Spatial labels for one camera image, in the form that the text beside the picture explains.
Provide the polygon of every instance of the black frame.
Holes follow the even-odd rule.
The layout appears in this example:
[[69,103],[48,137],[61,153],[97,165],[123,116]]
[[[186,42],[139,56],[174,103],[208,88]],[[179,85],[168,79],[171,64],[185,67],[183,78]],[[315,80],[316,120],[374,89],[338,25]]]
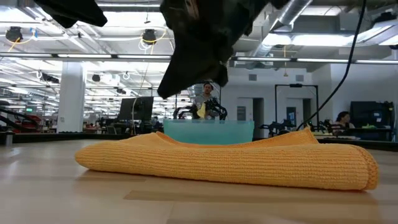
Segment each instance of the black frame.
[[[319,96],[318,96],[318,85],[304,85],[304,84],[276,84],[275,85],[275,122],[278,122],[278,86],[288,86],[290,88],[302,88],[303,86],[314,87],[315,88],[315,98],[317,101],[317,109],[319,108]],[[317,129],[319,128],[319,113],[317,113]]]

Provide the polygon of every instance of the ceiling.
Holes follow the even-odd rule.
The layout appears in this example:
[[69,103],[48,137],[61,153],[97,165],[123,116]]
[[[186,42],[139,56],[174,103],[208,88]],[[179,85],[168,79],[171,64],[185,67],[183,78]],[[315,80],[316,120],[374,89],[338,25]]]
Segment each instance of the ceiling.
[[[17,6],[14,1],[7,0],[0,6],[0,52],[42,52],[42,53],[66,53],[66,54],[153,54],[172,55],[174,51],[174,35],[172,30],[165,26],[165,20],[156,8],[144,8],[137,10],[135,7],[103,7],[108,23],[104,27],[95,27],[83,22],[78,22],[70,29],[64,29],[43,10],[35,5],[30,7]],[[98,1],[101,4],[134,4],[138,1],[107,0]],[[158,1],[146,1],[150,4],[159,4]],[[344,22],[343,16],[358,14],[357,7],[361,1],[345,0],[314,0],[295,22],[292,32],[287,35],[313,34],[321,28],[331,27],[334,22]],[[371,21],[379,12],[395,9],[395,1],[368,0],[367,20]],[[235,52],[250,55],[264,39],[264,26],[267,18],[278,13],[274,8],[267,6],[262,14],[254,22],[252,33],[248,37],[242,37],[234,45]],[[10,26],[22,27],[22,44],[13,46],[5,38],[5,33]],[[153,47],[142,43],[141,35],[146,29],[154,29],[159,39]],[[388,46],[378,45],[390,37],[398,34],[395,26],[390,27],[390,34],[382,40],[372,39],[360,44],[356,51],[356,58],[384,58]],[[274,57],[305,57],[305,58],[346,58],[349,44],[342,46],[314,46],[288,44],[285,46],[275,45],[270,53]],[[21,58],[2,58],[0,61],[0,85],[26,85],[23,88],[2,88],[2,97],[8,98],[14,106],[23,107],[28,105],[39,105],[39,107],[50,108],[45,114],[56,113],[59,97],[59,86],[53,88],[37,88],[34,86],[47,85],[41,81],[37,71],[46,73],[61,79],[62,61],[57,60],[26,60]],[[157,96],[156,88],[159,86],[162,75],[167,69],[167,62],[83,62],[88,72],[85,116],[92,113],[102,113],[114,116],[120,105],[121,98],[135,96]],[[274,62],[269,68],[280,69],[285,63]],[[316,65],[308,63],[288,63],[289,68],[306,68],[311,72]],[[92,76],[101,75],[100,82],[94,82]],[[126,94],[119,94],[113,86],[126,89]],[[195,94],[194,89],[182,91],[178,96],[177,106],[189,104],[190,97]],[[51,103],[51,105],[40,106],[40,103]],[[155,99],[154,109],[160,115],[169,116],[174,110],[175,98],[169,100]]]

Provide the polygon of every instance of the black cable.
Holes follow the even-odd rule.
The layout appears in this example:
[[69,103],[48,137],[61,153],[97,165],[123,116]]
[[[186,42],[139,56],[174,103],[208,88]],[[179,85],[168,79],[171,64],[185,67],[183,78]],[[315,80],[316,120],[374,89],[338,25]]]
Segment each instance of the black cable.
[[322,110],[322,108],[325,107],[325,105],[330,101],[330,99],[335,95],[335,93],[338,91],[338,89],[340,88],[340,86],[344,83],[344,81],[347,78],[348,72],[349,72],[349,68],[351,66],[351,62],[353,61],[353,55],[354,55],[354,49],[355,49],[355,44],[356,44],[356,39],[358,38],[358,34],[359,34],[359,30],[361,29],[361,24],[362,24],[362,20],[363,20],[363,16],[365,14],[365,9],[366,9],[366,0],[363,0],[363,4],[362,4],[362,9],[361,9],[361,13],[359,15],[359,21],[358,21],[358,25],[356,26],[356,30],[355,30],[355,35],[354,35],[354,39],[353,39],[353,44],[351,46],[351,50],[349,52],[349,56],[348,56],[348,62],[347,62],[347,68],[346,68],[346,72],[343,76],[343,78],[341,79],[341,81],[339,82],[339,84],[336,86],[335,90],[333,90],[333,92],[330,94],[330,96],[325,100],[325,102],[322,103],[322,105],[317,109],[317,111],[311,115],[311,117],[309,117],[309,119],[305,120],[303,123],[301,123],[297,130],[299,130],[305,123],[309,122],[313,117],[315,117],[320,110]]

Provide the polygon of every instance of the robot workstation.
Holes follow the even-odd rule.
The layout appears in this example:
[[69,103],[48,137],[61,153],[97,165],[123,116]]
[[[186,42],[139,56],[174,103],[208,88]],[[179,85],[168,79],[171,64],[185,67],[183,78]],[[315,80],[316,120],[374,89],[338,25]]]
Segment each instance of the robot workstation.
[[2,28],[3,223],[398,223],[396,0],[6,1]]

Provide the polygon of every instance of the folded towel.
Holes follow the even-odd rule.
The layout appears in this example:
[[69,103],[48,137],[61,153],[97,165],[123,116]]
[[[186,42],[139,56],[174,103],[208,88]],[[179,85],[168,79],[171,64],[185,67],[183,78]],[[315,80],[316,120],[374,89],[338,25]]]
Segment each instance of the folded towel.
[[318,144],[309,130],[231,146],[199,146],[146,134],[88,146],[75,159],[98,171],[337,190],[375,189],[379,175],[363,148]]

